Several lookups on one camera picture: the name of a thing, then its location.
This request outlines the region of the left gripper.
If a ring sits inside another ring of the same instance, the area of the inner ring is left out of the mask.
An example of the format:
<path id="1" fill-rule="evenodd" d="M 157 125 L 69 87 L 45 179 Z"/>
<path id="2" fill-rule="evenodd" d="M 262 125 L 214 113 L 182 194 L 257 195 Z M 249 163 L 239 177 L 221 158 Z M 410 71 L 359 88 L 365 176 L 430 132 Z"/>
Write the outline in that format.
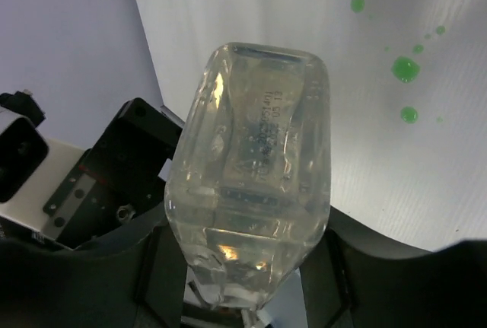
<path id="1" fill-rule="evenodd" d="M 182 129 L 141 98 L 123 104 L 55 192 L 60 209 L 42 238 L 84 256 L 110 256 L 144 241 L 167 218 L 159 177 Z"/>

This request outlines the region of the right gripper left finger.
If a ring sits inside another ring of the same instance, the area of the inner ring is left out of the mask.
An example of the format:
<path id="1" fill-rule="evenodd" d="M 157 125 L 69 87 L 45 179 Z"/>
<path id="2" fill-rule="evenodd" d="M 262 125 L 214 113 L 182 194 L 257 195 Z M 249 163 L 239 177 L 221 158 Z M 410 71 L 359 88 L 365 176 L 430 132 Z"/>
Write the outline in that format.
<path id="1" fill-rule="evenodd" d="M 105 256 L 1 242 L 3 327 L 178 327 L 185 286 L 169 227 Z"/>

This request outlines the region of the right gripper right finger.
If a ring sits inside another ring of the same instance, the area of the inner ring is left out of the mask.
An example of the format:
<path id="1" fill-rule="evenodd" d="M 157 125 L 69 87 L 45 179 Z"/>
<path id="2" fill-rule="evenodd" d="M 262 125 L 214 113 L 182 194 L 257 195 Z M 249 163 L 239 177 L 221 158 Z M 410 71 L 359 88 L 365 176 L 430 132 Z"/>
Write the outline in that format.
<path id="1" fill-rule="evenodd" d="M 300 273 L 310 327 L 486 325 L 483 240 L 430 252 L 332 209 Z"/>

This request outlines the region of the clear bottle black label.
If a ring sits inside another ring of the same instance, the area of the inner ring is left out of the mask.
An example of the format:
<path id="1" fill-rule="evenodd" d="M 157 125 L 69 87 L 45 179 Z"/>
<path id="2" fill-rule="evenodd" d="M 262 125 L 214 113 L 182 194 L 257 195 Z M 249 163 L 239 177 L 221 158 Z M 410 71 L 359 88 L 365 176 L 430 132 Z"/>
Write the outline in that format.
<path id="1" fill-rule="evenodd" d="M 202 298 L 260 309 L 329 220 L 329 77 L 314 54 L 216 49 L 174 153 L 164 207 Z"/>

